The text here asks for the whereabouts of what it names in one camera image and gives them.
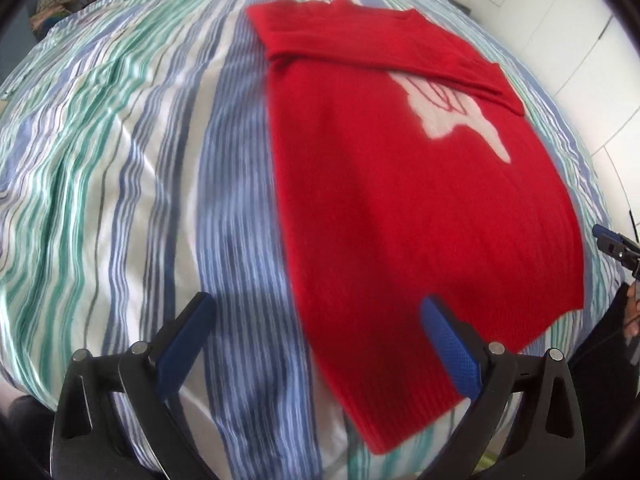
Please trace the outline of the person's right hand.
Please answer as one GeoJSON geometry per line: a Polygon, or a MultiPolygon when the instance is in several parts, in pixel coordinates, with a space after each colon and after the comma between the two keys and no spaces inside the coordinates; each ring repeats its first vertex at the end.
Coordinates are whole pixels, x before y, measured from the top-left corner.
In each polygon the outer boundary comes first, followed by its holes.
{"type": "Polygon", "coordinates": [[[627,290],[627,303],[624,316],[624,335],[627,339],[639,335],[639,282],[634,281],[627,290]]]}

